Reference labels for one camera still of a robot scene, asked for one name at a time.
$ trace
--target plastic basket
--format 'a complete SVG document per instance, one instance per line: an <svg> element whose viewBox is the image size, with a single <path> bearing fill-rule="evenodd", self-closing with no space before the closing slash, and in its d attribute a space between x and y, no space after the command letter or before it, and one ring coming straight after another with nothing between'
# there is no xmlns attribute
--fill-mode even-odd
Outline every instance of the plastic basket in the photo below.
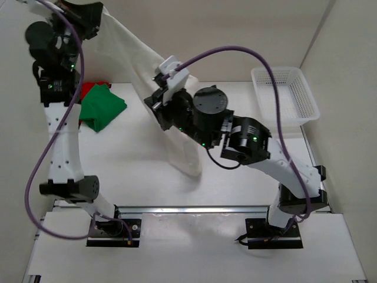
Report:
<svg viewBox="0 0 377 283"><path fill-rule="evenodd" d="M318 106L300 69L274 67L283 127L297 127L319 118ZM277 127L276 102L271 78L265 68L252 69L259 108L267 127Z"/></svg>

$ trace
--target white wall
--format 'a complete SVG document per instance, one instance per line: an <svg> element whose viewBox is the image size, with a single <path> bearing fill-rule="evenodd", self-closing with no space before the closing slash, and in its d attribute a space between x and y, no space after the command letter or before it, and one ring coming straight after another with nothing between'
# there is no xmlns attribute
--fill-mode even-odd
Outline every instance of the white wall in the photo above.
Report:
<svg viewBox="0 0 377 283"><path fill-rule="evenodd" d="M92 0L74 0L78 4ZM182 61L222 45L243 45L271 65L299 67L329 0L102 0L110 14L163 57ZM124 82L122 68L85 43L88 79ZM213 55L190 67L200 81L249 81L256 59L239 52Z"/></svg>
<svg viewBox="0 0 377 283"><path fill-rule="evenodd" d="M305 129L335 212L377 282L377 2L336 1L302 70L321 117Z"/></svg>
<svg viewBox="0 0 377 283"><path fill-rule="evenodd" d="M0 8L0 282L19 283L24 276L36 229L24 207L29 174L48 141L32 60L24 40L26 27L39 20L7 0ZM47 207L38 184L47 177L46 164L35 179L31 204L40 217Z"/></svg>

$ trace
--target black mounting plate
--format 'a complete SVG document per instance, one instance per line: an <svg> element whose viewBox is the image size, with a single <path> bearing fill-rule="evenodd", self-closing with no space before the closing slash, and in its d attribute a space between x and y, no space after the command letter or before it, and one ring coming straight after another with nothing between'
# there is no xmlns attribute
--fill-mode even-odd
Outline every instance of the black mounting plate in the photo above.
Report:
<svg viewBox="0 0 377 283"><path fill-rule="evenodd" d="M284 235L277 239L263 241L258 239L271 238L273 232L267 229L266 218L247 218L247 247L248 249L302 249L299 225L295 222Z"/></svg>
<svg viewBox="0 0 377 283"><path fill-rule="evenodd" d="M127 239L127 231L123 230L118 235L108 235L102 230L94 229L92 221L89 226L87 246L117 247L117 248L138 248L140 244L141 219L122 218L131 230L132 243Z"/></svg>

